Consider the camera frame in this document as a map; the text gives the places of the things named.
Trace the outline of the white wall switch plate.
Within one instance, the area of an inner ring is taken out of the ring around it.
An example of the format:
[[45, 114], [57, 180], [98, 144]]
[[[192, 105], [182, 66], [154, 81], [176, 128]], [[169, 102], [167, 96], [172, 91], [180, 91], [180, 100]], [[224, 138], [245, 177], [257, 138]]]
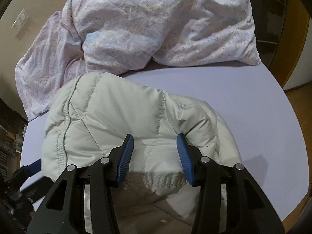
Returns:
[[15, 21], [13, 22], [11, 29], [15, 36], [20, 35], [25, 32], [25, 26], [29, 21], [29, 16], [26, 9], [22, 9]]

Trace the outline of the beige quilted puffer jacket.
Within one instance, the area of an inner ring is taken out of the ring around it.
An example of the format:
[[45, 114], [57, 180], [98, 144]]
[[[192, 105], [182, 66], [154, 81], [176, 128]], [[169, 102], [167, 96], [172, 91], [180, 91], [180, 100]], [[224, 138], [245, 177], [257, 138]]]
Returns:
[[184, 177], [179, 133], [219, 164], [241, 161], [230, 129], [205, 101], [109, 73], [81, 75], [59, 89], [48, 112], [42, 174], [56, 180], [70, 164], [90, 166], [131, 134], [129, 171], [112, 191], [120, 232], [190, 233], [199, 188]]

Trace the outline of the pink patterned duvet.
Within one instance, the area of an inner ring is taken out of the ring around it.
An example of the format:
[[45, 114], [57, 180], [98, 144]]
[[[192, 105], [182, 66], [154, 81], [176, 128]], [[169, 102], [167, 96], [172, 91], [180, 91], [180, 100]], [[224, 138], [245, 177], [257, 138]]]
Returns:
[[257, 65], [250, 0], [66, 0], [19, 60], [17, 91], [29, 120], [79, 75], [239, 61]]

